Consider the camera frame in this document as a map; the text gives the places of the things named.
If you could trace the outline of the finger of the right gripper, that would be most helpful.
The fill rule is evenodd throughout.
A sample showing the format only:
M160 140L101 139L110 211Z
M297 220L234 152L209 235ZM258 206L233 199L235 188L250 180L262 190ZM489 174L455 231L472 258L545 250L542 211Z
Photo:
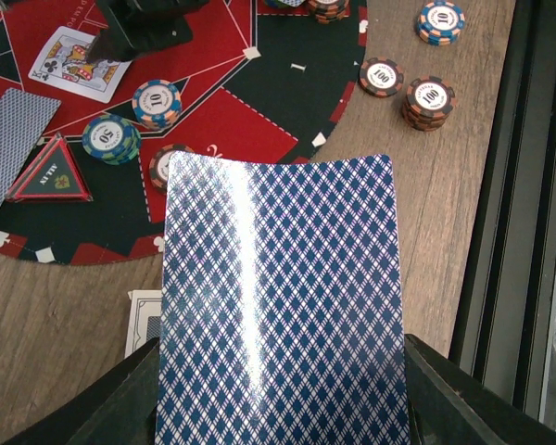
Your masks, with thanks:
M185 15L208 0L98 1L107 27L90 43L86 60L128 62L138 57L191 42L193 32Z

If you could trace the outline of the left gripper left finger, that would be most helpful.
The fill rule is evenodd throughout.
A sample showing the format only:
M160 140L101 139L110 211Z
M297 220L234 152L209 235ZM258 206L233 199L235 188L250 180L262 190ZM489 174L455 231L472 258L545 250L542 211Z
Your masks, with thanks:
M8 444L152 444L158 400L159 339L103 375Z

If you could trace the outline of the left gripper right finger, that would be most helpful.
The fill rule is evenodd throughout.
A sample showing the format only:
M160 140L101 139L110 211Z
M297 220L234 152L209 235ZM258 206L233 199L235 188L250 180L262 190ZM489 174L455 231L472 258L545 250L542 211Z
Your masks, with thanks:
M404 336L412 444L556 444L517 410L415 335Z

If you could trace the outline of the king of clubs card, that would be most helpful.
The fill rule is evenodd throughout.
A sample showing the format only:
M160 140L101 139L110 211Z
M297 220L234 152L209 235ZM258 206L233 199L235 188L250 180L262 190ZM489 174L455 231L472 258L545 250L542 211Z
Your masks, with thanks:
M88 63L86 57L94 39L86 32L60 26L33 62L28 77L75 95L108 103L131 63L109 59Z

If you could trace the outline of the dealt blue card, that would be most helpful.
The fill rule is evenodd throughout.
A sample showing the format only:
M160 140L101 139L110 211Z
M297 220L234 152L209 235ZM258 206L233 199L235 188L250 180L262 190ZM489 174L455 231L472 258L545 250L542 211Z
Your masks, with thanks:
M61 101L7 89L0 98L0 207Z

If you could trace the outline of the black triangular dealer button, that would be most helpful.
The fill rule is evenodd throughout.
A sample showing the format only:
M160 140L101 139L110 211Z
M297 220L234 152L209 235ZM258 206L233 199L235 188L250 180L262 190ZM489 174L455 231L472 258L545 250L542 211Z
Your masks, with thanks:
M66 139L56 133L8 189L6 201L86 201L93 197Z

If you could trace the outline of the blue backed card deck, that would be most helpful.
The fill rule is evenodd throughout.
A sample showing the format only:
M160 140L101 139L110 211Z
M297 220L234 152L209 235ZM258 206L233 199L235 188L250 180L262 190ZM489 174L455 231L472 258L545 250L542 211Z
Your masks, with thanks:
M158 444L411 440L388 156L169 163Z

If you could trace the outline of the orange black chip bottom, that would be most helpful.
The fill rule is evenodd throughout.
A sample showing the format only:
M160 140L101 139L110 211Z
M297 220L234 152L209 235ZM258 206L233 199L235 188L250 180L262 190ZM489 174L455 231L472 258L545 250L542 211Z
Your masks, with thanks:
M306 8L319 23L328 24L341 20L347 12L348 0L309 0Z

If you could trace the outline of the orange black chip stack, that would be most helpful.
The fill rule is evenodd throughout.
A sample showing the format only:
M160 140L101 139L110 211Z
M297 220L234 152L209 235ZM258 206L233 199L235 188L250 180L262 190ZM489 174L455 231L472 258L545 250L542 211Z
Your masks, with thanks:
M432 132L445 124L457 103L448 82L433 75L423 76L409 83L401 115L413 129Z

